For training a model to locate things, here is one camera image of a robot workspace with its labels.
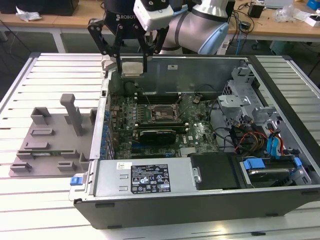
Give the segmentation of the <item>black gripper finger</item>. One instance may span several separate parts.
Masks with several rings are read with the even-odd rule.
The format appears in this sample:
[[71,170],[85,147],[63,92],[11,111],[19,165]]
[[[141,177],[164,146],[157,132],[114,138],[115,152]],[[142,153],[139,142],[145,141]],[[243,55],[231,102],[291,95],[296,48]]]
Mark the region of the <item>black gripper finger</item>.
[[104,21],[102,19],[92,18],[90,19],[87,29],[93,38],[97,48],[103,56],[109,55],[110,59],[116,62],[117,71],[122,72],[120,48],[123,40],[124,26],[118,24],[116,26],[116,33],[113,45],[110,45],[102,34]]
[[156,38],[152,44],[148,44],[148,42],[145,40],[146,31],[140,24],[134,24],[133,31],[143,53],[143,73],[146,73],[148,70],[148,57],[152,57],[154,54],[160,53],[167,37],[169,27],[167,26],[165,28],[157,29]]

